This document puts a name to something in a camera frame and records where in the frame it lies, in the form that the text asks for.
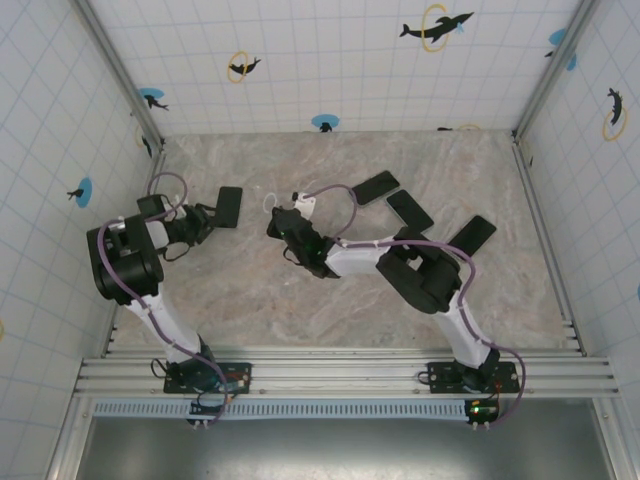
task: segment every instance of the dolphin sticker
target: dolphin sticker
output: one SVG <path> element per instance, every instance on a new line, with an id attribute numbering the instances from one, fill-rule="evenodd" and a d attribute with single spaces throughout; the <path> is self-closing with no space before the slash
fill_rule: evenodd
<path id="1" fill-rule="evenodd" d="M 566 30 L 564 28 L 561 28 L 560 30 L 556 30 L 551 35 L 549 35 L 549 43 L 554 47 L 557 47 L 558 45 L 560 45 L 560 42 L 564 38 L 565 33 L 566 33 Z M 545 55 L 545 58 L 550 58 L 552 56 L 553 56 L 553 50 L 547 53 Z M 567 64 L 567 71 L 570 72 L 571 70 L 576 68 L 577 64 L 578 64 L 578 56 L 574 53 L 573 56 L 571 57 L 571 60 L 569 60 L 569 63 Z"/>
<path id="2" fill-rule="evenodd" d="M 158 103 L 158 99 L 164 97 L 164 92 L 157 88 L 141 88 L 138 90 L 142 98 L 147 101 L 147 105 L 149 105 L 149 109 L 153 107 L 162 108 L 163 110 L 169 110 L 167 105 L 161 105 Z"/>
<path id="3" fill-rule="evenodd" d="M 322 133 L 333 132 L 333 129 L 336 128 L 339 123 L 340 119 L 330 113 L 322 113 L 311 119 L 311 125 L 317 127 Z"/>
<path id="4" fill-rule="evenodd" d="M 463 13 L 462 15 L 458 15 L 457 17 L 453 18 L 447 17 L 445 15 L 444 17 L 440 17 L 438 20 L 436 20 L 436 23 L 438 23 L 439 25 L 433 28 L 428 28 L 426 30 L 411 30 L 409 28 L 409 25 L 405 23 L 402 25 L 402 33 L 400 34 L 400 36 L 404 37 L 405 35 L 411 35 L 412 37 L 417 38 L 430 38 L 431 43 L 435 43 L 440 39 L 440 37 L 446 35 L 447 33 L 451 33 L 454 30 L 462 31 L 462 24 L 469 20 L 469 17 L 471 17 L 473 13 L 474 12 Z"/>
<path id="5" fill-rule="evenodd" d="M 611 117 L 611 125 L 615 125 L 620 120 L 620 114 L 622 113 L 622 97 L 620 96 L 620 92 L 616 92 L 613 88 L 609 89 L 609 93 L 607 93 L 607 97 L 613 97 L 613 117 Z"/>
<path id="6" fill-rule="evenodd" d="M 233 70 L 236 73 L 239 73 L 240 75 L 246 75 L 247 73 L 251 73 L 253 72 L 253 69 L 256 68 L 256 65 L 258 64 L 258 62 L 260 62 L 261 59 L 257 58 L 257 57 L 253 57 L 253 63 L 247 65 L 247 70 L 245 71 L 245 67 L 244 67 L 244 63 L 241 63 L 240 65 L 234 65 L 233 63 L 231 65 L 229 65 L 229 68 L 231 70 Z"/>

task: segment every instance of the metal rail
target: metal rail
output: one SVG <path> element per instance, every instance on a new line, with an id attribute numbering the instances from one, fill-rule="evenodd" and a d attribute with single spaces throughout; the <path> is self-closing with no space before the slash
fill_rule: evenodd
<path id="1" fill-rule="evenodd" d="M 582 37 L 587 25 L 589 25 L 589 21 L 600 6 L 600 3 L 601 0 L 583 0 L 578 6 L 576 14 L 571 20 L 564 38 L 553 52 L 549 67 L 538 82 L 533 94 L 529 98 L 529 102 L 527 103 L 527 107 L 525 108 L 522 117 L 520 117 L 520 121 L 518 122 L 518 126 L 515 130 L 516 141 L 519 142 L 531 128 L 531 125 L 542 109 L 544 102 L 549 98 L 549 94 L 558 81 L 558 78 L 560 78 L 560 75 L 562 75 L 562 72 L 571 60 L 571 56 L 575 53 L 578 41 Z"/>
<path id="2" fill-rule="evenodd" d="M 162 135 L 158 126 L 154 122 L 149 109 L 144 104 L 142 97 L 138 93 L 129 72 L 125 68 L 122 60 L 118 56 L 109 35 L 105 31 L 95 10 L 89 0 L 70 0 L 73 10 L 83 23 L 85 31 L 91 38 L 94 46 L 100 53 L 102 60 L 107 65 L 109 72 L 113 75 L 116 84 L 120 87 L 122 95 L 127 100 L 129 107 L 133 111 L 136 119 L 140 123 L 140 128 L 149 143 L 155 146 L 156 151 L 162 149 Z"/>
<path id="3" fill-rule="evenodd" d="M 416 375 L 432 361 L 451 360 L 450 352 L 376 349 L 239 349 L 216 351 L 220 362 L 253 364 L 252 393 L 245 399 L 466 399 L 474 395 L 432 395 Z M 77 397 L 175 398 L 162 392 L 151 373 L 153 355 L 87 359 L 76 385 Z M 526 397 L 618 397 L 606 358 L 525 354 Z"/>

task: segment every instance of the blue circle sticker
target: blue circle sticker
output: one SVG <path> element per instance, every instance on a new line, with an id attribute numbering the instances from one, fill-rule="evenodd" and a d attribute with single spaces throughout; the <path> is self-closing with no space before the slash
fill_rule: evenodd
<path id="1" fill-rule="evenodd" d="M 142 95 L 143 97 L 146 95 L 151 95 L 156 100 L 158 98 L 164 97 L 164 92 L 157 88 L 144 87 L 139 89 L 138 91 L 140 92 L 140 95 Z"/>
<path id="2" fill-rule="evenodd" d="M 76 203 L 80 208 L 85 208 L 89 205 L 89 200 L 91 200 L 91 194 L 93 193 L 93 184 L 91 183 L 91 179 L 89 177 L 85 177 L 80 180 L 78 190 L 82 190 L 82 193 L 76 196 Z"/>
<path id="3" fill-rule="evenodd" d="M 331 128 L 336 128 L 340 123 L 340 119 L 335 115 L 331 115 L 329 113 L 316 115 L 311 119 L 311 125 L 313 125 L 314 127 L 321 128 L 322 124 L 324 123 L 328 123 Z"/>

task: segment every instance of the metal extrusion bar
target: metal extrusion bar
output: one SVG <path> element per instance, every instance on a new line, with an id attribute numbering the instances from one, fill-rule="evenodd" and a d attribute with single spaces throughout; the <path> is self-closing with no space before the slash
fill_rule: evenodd
<path id="1" fill-rule="evenodd" d="M 560 264 L 558 263 L 557 257 L 554 253 L 553 242 L 551 241 L 551 237 L 549 236 L 549 232 L 545 226 L 544 215 L 542 214 L 538 197 L 535 189 L 533 188 L 533 182 L 531 181 L 531 176 L 529 175 L 524 155 L 518 145 L 513 146 L 513 153 L 520 173 L 520 178 L 522 179 L 525 197 L 529 203 L 529 210 L 533 217 L 533 224 L 536 228 L 536 233 L 538 234 L 538 241 L 540 242 L 542 253 L 544 255 L 545 262 L 547 263 L 547 270 L 549 270 L 549 275 L 551 277 L 551 283 L 556 294 L 556 299 L 558 300 L 558 305 L 564 320 L 570 323 L 571 328 L 574 331 L 580 351 L 586 355 L 587 351 L 580 335 L 580 330 L 576 325 L 576 318 L 571 305 L 571 300 L 569 299 L 569 293 L 564 279 L 562 278 L 562 274 L 560 273 Z"/>
<path id="2" fill-rule="evenodd" d="M 601 0 L 583 0 L 578 6 L 578 10 L 573 17 L 573 20 L 571 20 L 564 38 L 554 51 L 549 67 L 538 82 L 538 85 L 533 91 L 533 94 L 529 99 L 529 103 L 527 103 L 527 107 L 518 122 L 518 126 L 516 127 L 516 141 L 524 138 L 531 128 L 531 125 L 542 109 L 544 102 L 549 97 L 549 94 L 558 81 L 558 78 L 560 78 L 560 75 L 575 53 L 578 41 L 587 28 L 589 21 L 600 6 L 600 3 Z"/>
<path id="3" fill-rule="evenodd" d="M 346 350 L 330 355 L 250 349 L 216 352 L 219 361 L 253 364 L 252 393 L 244 399 L 467 399 L 474 395 L 432 395 L 416 374 L 432 361 L 451 360 L 450 353 L 431 356 L 395 350 L 395 354 Z M 95 398 L 171 398 L 162 392 L 147 358 L 87 359 L 76 385 L 76 396 Z M 534 398 L 618 397 L 618 386 L 606 358 L 525 356 L 527 388 Z"/>
<path id="4" fill-rule="evenodd" d="M 116 83 L 119 85 L 122 95 L 127 100 L 133 114 L 140 123 L 140 128 L 142 129 L 146 140 L 155 146 L 156 151 L 160 151 L 162 146 L 162 135 L 160 134 L 160 130 L 153 121 L 153 118 L 149 113 L 149 109 L 144 104 L 142 97 L 138 94 L 138 89 L 129 76 L 129 72 L 127 72 L 127 69 L 120 60 L 118 53 L 111 43 L 102 23 L 100 23 L 95 10 L 89 3 L 89 0 L 70 0 L 70 2 L 74 11 L 82 20 L 87 34 L 98 49 L 98 52 L 107 65 L 107 68 L 113 75 Z"/>
<path id="5" fill-rule="evenodd" d="M 619 415 L 609 398 L 593 400 L 594 415 L 600 424 L 600 432 L 605 450 L 609 454 L 612 478 L 616 480 L 637 480 L 638 471 L 631 461 L 629 450 L 618 421 Z"/>

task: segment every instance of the white tile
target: white tile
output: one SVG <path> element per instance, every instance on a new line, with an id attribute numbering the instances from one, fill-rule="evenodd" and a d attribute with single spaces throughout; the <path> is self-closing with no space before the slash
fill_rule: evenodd
<path id="1" fill-rule="evenodd" d="M 11 462 L 20 446 L 26 426 L 24 423 L 0 420 L 2 448 L 0 449 L 0 475 L 9 473 Z"/>
<path id="2" fill-rule="evenodd" d="M 609 213 L 595 224 L 594 230 L 602 246 L 607 245 L 614 238 L 622 234 L 624 227 L 617 210 L 615 208 L 611 209 Z"/>
<path id="3" fill-rule="evenodd" d="M 11 30 L 18 17 L 22 13 L 22 5 L 16 0 L 2 2 L 2 16 L 0 16 L 0 28 L 5 32 Z"/>
<path id="4" fill-rule="evenodd" d="M 62 320 L 55 315 L 37 308 L 29 325 L 27 339 L 46 348 L 53 348 Z"/>
<path id="5" fill-rule="evenodd" d="M 57 95 L 69 75 L 69 69 L 53 47 L 47 48 L 36 70 L 41 78 L 46 79 L 47 88 L 54 95 Z"/>
<path id="6" fill-rule="evenodd" d="M 591 190 L 600 182 L 600 172 L 595 163 L 588 162 L 576 175 L 576 186 L 582 198 L 585 198 Z"/>
<path id="7" fill-rule="evenodd" d="M 13 295 L 7 295 L 0 309 L 0 317 L 7 333 L 25 337 L 35 309 L 31 303 Z"/>
<path id="8" fill-rule="evenodd" d="M 47 470 L 47 460 L 56 444 L 58 430 L 28 425 L 11 464 L 13 475 L 38 474 Z"/>
<path id="9" fill-rule="evenodd" d="M 2 75 L 14 89 L 22 90 L 31 75 L 31 67 L 12 42 L 0 43 L 0 65 L 11 65 L 11 68 L 2 69 Z"/>
<path id="10" fill-rule="evenodd" d="M 622 223 L 629 228 L 640 220 L 640 188 L 634 188 L 627 196 L 622 198 L 616 205 Z"/>
<path id="11" fill-rule="evenodd" d="M 68 323 L 63 323 L 56 340 L 56 351 L 65 355 L 79 356 L 81 343 L 82 331 Z"/>
<path id="12" fill-rule="evenodd" d="M 584 205 L 595 224 L 613 208 L 613 202 L 604 184 L 600 183 L 585 197 Z"/>
<path id="13" fill-rule="evenodd" d="M 200 18 L 191 0 L 166 0 L 172 23 L 198 23 Z"/>
<path id="14" fill-rule="evenodd" d="M 31 146 L 31 153 L 49 172 L 55 173 L 64 156 L 64 147 L 48 128 L 42 128 Z"/>
<path id="15" fill-rule="evenodd" d="M 0 228 L 0 240 L 21 252 L 31 233 L 29 222 L 4 206 L 0 210 L 0 225 L 3 226 Z"/>
<path id="16" fill-rule="evenodd" d="M 67 217 L 48 201 L 45 201 L 36 221 L 37 227 L 55 242 L 59 242 L 67 225 Z"/>
<path id="17" fill-rule="evenodd" d="M 73 76 L 67 79 L 62 90 L 60 90 L 57 102 L 63 105 L 64 109 L 77 124 L 82 122 L 84 114 L 89 107 L 89 97 Z"/>
<path id="18" fill-rule="evenodd" d="M 4 163 L 0 162 L 0 202 L 4 202 L 15 178 L 15 173 L 13 173 Z"/>
<path id="19" fill-rule="evenodd" d="M 0 348 L 0 375 L 4 377 L 11 376 L 23 344 L 24 342 L 22 340 L 7 335 L 2 339 L 2 348 Z"/>
<path id="20" fill-rule="evenodd" d="M 86 232 L 82 232 L 73 223 L 69 222 L 62 237 L 62 245 L 77 259 L 82 259 L 87 251 Z"/>
<path id="21" fill-rule="evenodd" d="M 93 165 L 97 149 L 82 131 L 78 131 L 69 145 L 69 153 L 83 171 L 87 172 Z"/>
<path id="22" fill-rule="evenodd" d="M 629 238 L 631 239 L 631 243 L 633 243 L 634 248 L 638 255 L 640 255 L 640 222 L 636 222 L 632 225 L 628 230 Z"/>
<path id="23" fill-rule="evenodd" d="M 51 107 L 49 115 L 45 121 L 46 127 L 63 147 L 68 147 L 73 139 L 73 135 L 78 129 L 78 125 L 73 118 L 64 110 L 57 101 Z"/>
<path id="24" fill-rule="evenodd" d="M 605 313 L 623 303 L 618 285 L 613 278 L 610 278 L 593 290 L 591 295 L 598 317 L 602 317 Z"/>
<path id="25" fill-rule="evenodd" d="M 53 175 L 32 155 L 28 155 L 19 172 L 20 177 L 37 192 L 46 194 L 53 180 Z"/>
<path id="26" fill-rule="evenodd" d="M 231 12 L 229 11 L 229 5 L 227 2 L 214 3 L 210 0 L 193 0 L 193 4 L 198 12 L 200 22 L 226 22 L 231 20 Z"/>
<path id="27" fill-rule="evenodd" d="M 558 198 L 558 203 L 565 215 L 568 215 L 580 203 L 580 192 L 575 182 L 571 182 L 569 186 L 562 192 Z"/>
<path id="28" fill-rule="evenodd" d="M 80 262 L 69 255 L 66 251 L 59 248 L 55 253 L 55 259 L 51 267 L 51 271 L 61 277 L 68 284 L 73 285 L 78 276 L 78 270 L 80 269 Z"/>
<path id="29" fill-rule="evenodd" d="M 92 101 L 95 101 L 95 98 L 93 97 L 98 89 L 98 85 L 100 84 L 98 74 L 99 72 L 92 71 L 82 58 L 80 58 L 73 67 L 74 78 L 82 86 L 85 93 L 92 98 Z"/>
<path id="30" fill-rule="evenodd" d="M 54 275 L 49 275 L 39 304 L 51 313 L 63 317 L 73 289 Z"/>
<path id="31" fill-rule="evenodd" d="M 58 246 L 44 233 L 37 229 L 31 232 L 25 248 L 25 255 L 43 268 L 51 268 Z"/>
<path id="32" fill-rule="evenodd" d="M 150 30 L 163 55 L 183 55 L 185 53 L 175 27 L 151 27 Z"/>
<path id="33" fill-rule="evenodd" d="M 173 83 L 194 83 L 195 76 L 187 57 L 169 57 L 164 60 Z"/>
<path id="34" fill-rule="evenodd" d="M 23 13 L 11 29 L 9 37 L 27 62 L 35 67 L 46 50 L 48 42 L 31 17 Z"/>
<path id="35" fill-rule="evenodd" d="M 596 36 L 580 59 L 580 70 L 584 73 L 588 84 L 591 84 L 600 75 L 608 59 L 609 53 L 604 42 L 599 36 Z"/>
<path id="36" fill-rule="evenodd" d="M 81 330 L 86 330 L 87 324 L 91 317 L 92 303 L 87 297 L 82 295 L 78 290 L 71 295 L 69 308 L 67 309 L 67 320 Z"/>
<path id="37" fill-rule="evenodd" d="M 613 51 L 613 58 L 616 61 L 618 67 L 624 72 L 631 62 L 640 52 L 638 46 L 640 45 L 640 34 L 636 28 L 628 28 L 622 40 Z"/>
<path id="38" fill-rule="evenodd" d="M 94 146 L 100 145 L 104 136 L 107 122 L 104 120 L 97 107 L 90 105 L 84 120 L 80 124 L 82 131 L 89 137 Z"/>
<path id="39" fill-rule="evenodd" d="M 623 233 L 608 244 L 604 248 L 604 254 L 611 273 L 614 275 L 632 265 L 638 258 L 626 233 Z"/>
<path id="40" fill-rule="evenodd" d="M 0 122 L 7 118 L 17 98 L 18 94 L 11 85 L 0 77 Z"/>
<path id="41" fill-rule="evenodd" d="M 40 119 L 19 99 L 7 117 L 4 127 L 24 146 L 29 147 L 40 129 Z"/>
<path id="42" fill-rule="evenodd" d="M 608 355 L 613 361 L 614 373 L 620 384 L 640 380 L 638 351 L 640 351 L 640 338 L 637 335 L 609 349 Z"/>
<path id="43" fill-rule="evenodd" d="M 618 203 L 631 189 L 638 188 L 638 181 L 625 158 L 621 158 L 609 171 L 604 177 L 604 183 L 614 203 Z"/>
<path id="44" fill-rule="evenodd" d="M 27 155 L 25 148 L 4 128 L 0 130 L 0 160 L 14 172 L 18 172 Z"/>
<path id="45" fill-rule="evenodd" d="M 607 93 L 609 92 L 609 88 L 613 88 L 614 90 L 620 89 L 620 79 L 620 70 L 618 70 L 613 59 L 609 58 L 600 75 L 598 75 L 591 84 L 591 91 L 596 97 L 596 102 L 600 103 L 600 105 L 610 105 L 610 102 L 607 101 L 610 100 L 607 99 Z M 620 94 L 624 97 L 626 95 L 625 90 L 622 89 Z"/>
<path id="46" fill-rule="evenodd" d="M 67 410 L 69 394 L 49 387 L 40 387 L 30 422 L 41 425 L 60 426 Z"/>
<path id="47" fill-rule="evenodd" d="M 613 3 L 605 19 L 598 25 L 598 31 L 609 50 L 616 48 L 630 25 L 631 20 L 622 5 Z"/>
<path id="48" fill-rule="evenodd" d="M 18 177 L 13 182 L 5 203 L 25 220 L 35 223 L 43 201 L 42 195 L 31 188 L 22 178 Z"/>
<path id="49" fill-rule="evenodd" d="M 4 396 L 0 417 L 26 421 L 36 402 L 38 385 L 12 380 Z"/>
<path id="50" fill-rule="evenodd" d="M 47 271 L 44 268 L 22 257 L 9 292 L 30 302 L 37 302 L 46 277 Z"/>
<path id="51" fill-rule="evenodd" d="M 19 262 L 20 254 L 4 243 L 0 243 L 0 290 L 9 288 Z"/>
<path id="52" fill-rule="evenodd" d="M 123 34 L 129 35 L 138 57 L 157 57 L 160 55 L 156 41 L 148 28 L 129 28 Z"/>
<path id="53" fill-rule="evenodd" d="M 50 358 L 51 350 L 32 343 L 25 343 L 20 351 L 13 377 L 16 380 L 40 383 L 47 371 Z"/>
<path id="54" fill-rule="evenodd" d="M 575 122 L 581 132 L 584 132 L 589 123 L 594 120 L 594 117 L 599 115 L 598 104 L 595 102 L 593 97 L 591 95 L 586 95 L 583 98 L 584 100 L 578 107 L 578 110 L 575 111 L 574 116 Z"/>
<path id="55" fill-rule="evenodd" d="M 51 40 L 60 26 L 60 20 L 56 18 L 47 2 L 44 0 L 31 0 L 27 6 L 27 12 L 38 25 L 45 38 Z"/>
<path id="56" fill-rule="evenodd" d="M 624 304 L 605 314 L 600 322 L 608 345 L 613 345 L 638 334 Z"/>
<path id="57" fill-rule="evenodd" d="M 598 252 L 588 260 L 582 266 L 582 271 L 591 290 L 597 288 L 611 277 L 607 260 L 602 252 Z"/>
<path id="58" fill-rule="evenodd" d="M 187 54 L 209 53 L 209 43 L 199 25 L 179 25 L 178 35 Z"/>

